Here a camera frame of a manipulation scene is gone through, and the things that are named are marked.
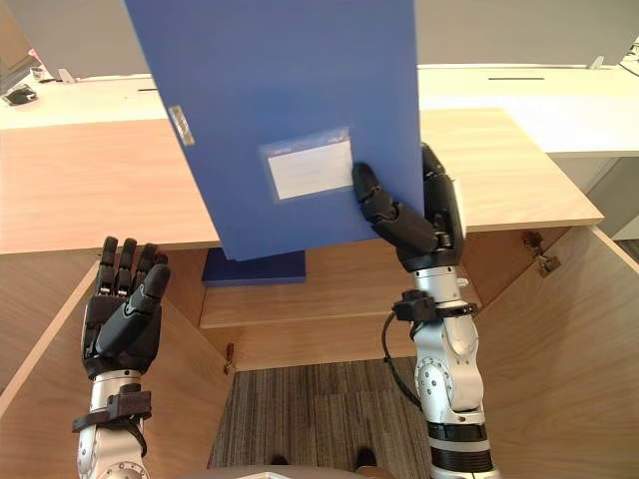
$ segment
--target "wooden desk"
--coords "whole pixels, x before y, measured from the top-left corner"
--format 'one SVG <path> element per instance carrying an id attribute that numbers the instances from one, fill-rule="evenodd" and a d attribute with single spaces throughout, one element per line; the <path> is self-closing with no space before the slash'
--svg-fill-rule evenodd
<path id="1" fill-rule="evenodd" d="M 0 134 L 0 254 L 95 249 L 106 235 L 169 249 L 219 242 L 167 120 Z M 423 112 L 421 134 L 462 184 L 469 232 L 602 219 L 499 110 Z"/>
<path id="2" fill-rule="evenodd" d="M 503 112 L 424 113 L 422 134 L 461 181 L 475 232 L 460 270 L 474 285 L 464 297 L 484 307 L 479 360 L 497 463 L 512 477 L 627 476 L 639 467 L 639 270 L 596 228 L 572 228 L 599 213 Z M 205 290 L 202 246 L 218 238 L 165 119 L 5 129 L 2 142 L 3 477 L 75 473 L 69 421 L 90 387 L 77 348 L 106 234 L 180 248 L 169 251 L 160 354 L 144 380 L 156 477 L 206 465 L 234 368 L 381 357 L 380 321 L 410 286 L 387 244 L 310 251 L 305 284 Z M 541 227 L 562 262 L 548 278 L 521 244 L 521 229 Z M 399 324 L 389 344 L 414 354 Z M 548 427 L 531 426 L 540 421 Z"/>

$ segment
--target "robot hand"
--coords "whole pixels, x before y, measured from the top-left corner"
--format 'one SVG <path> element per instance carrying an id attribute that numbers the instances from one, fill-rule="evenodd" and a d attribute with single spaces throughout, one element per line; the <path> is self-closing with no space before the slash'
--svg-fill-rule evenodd
<path id="1" fill-rule="evenodd" d="M 358 163 L 352 169 L 355 195 L 363 216 L 378 235 L 396 247 L 397 256 L 408 272 L 459 264 L 464 243 L 458 192 L 453 181 L 424 143 L 421 162 L 424 216 L 393 199 L 369 165 Z"/>
<path id="2" fill-rule="evenodd" d="M 413 275 L 415 289 L 405 291 L 392 308 L 381 334 L 384 359 L 408 400 L 420 407 L 428 426 L 432 479 L 498 479 L 486 435 L 483 384 L 477 369 L 474 304 L 461 298 L 457 278 L 464 231 L 452 180 L 422 144 L 425 215 L 394 200 L 366 164 L 352 170 L 357 202 L 365 219 L 395 246 Z M 394 317 L 411 323 L 417 349 L 415 387 L 401 380 L 388 353 L 386 331 Z"/>
<path id="3" fill-rule="evenodd" d="M 158 353 L 162 306 L 170 270 L 167 257 L 147 244 L 132 272 L 136 249 L 126 239 L 115 265 L 118 241 L 106 238 L 95 293 L 85 310 L 82 363 L 93 380 L 89 414 L 73 421 L 80 433 L 82 479 L 148 477 L 143 421 L 151 417 L 151 392 L 141 377 Z"/>

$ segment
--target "shoe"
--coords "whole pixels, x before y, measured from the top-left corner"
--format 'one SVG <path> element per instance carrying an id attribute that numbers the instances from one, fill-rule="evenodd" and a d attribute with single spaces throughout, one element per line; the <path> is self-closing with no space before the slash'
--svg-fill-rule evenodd
<path id="1" fill-rule="evenodd" d="M 280 454 L 276 454 L 275 456 L 273 456 L 273 459 L 271 459 L 271 465 L 272 466 L 288 466 L 289 461 L 287 461 L 286 457 L 281 456 Z"/>
<path id="2" fill-rule="evenodd" d="M 376 465 L 377 459 L 372 449 L 367 446 L 360 447 L 357 451 L 357 459 L 355 460 L 355 470 L 364 466 L 375 467 Z"/>

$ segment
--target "robot finger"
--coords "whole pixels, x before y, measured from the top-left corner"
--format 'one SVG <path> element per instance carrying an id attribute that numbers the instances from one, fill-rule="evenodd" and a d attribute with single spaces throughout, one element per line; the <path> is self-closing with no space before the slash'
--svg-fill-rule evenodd
<path id="1" fill-rule="evenodd" d="M 103 356 L 116 357 L 144 333 L 153 320 L 169 283 L 171 271 L 166 264 L 156 264 L 147 273 L 143 287 L 137 287 L 100 329 L 96 350 Z"/>
<path id="2" fill-rule="evenodd" d="M 424 142 L 421 143 L 421 167 L 424 179 L 431 175 L 444 175 L 446 173 L 437 155 Z"/>
<path id="3" fill-rule="evenodd" d="M 144 281 L 148 272 L 151 270 L 154 264 L 154 258 L 157 246 L 152 243 L 145 244 L 138 260 L 138 268 L 136 269 L 136 275 L 133 283 L 133 289 L 137 289 Z"/>
<path id="4" fill-rule="evenodd" d="M 163 252 L 156 253 L 155 264 L 169 264 L 169 257 Z"/>
<path id="5" fill-rule="evenodd" d="M 127 238 L 122 246 L 114 287 L 114 293 L 118 296 L 126 297 L 131 293 L 133 285 L 131 266 L 133 265 L 133 255 L 136 252 L 137 245 L 138 243 L 134 239 Z"/>
<path id="6" fill-rule="evenodd" d="M 114 263 L 116 260 L 116 249 L 118 248 L 118 239 L 106 237 L 102 246 L 102 256 L 100 258 L 100 267 L 98 268 L 98 276 L 96 278 L 96 294 L 111 294 L 115 279 Z"/>

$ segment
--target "metal hinge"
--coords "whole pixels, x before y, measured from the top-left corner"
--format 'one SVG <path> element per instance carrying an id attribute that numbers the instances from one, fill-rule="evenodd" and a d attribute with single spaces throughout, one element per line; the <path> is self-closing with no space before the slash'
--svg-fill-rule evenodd
<path id="1" fill-rule="evenodd" d="M 230 342 L 227 344 L 227 362 L 224 364 L 224 373 L 228 376 L 232 372 L 235 372 L 235 368 L 233 367 L 233 354 L 235 352 L 236 346 Z"/>
<path id="2" fill-rule="evenodd" d="M 549 256 L 544 253 L 541 244 L 543 236 L 538 232 L 523 232 L 523 243 L 534 253 L 535 261 L 539 264 L 539 274 L 547 277 L 561 266 L 561 261 L 557 256 Z"/>

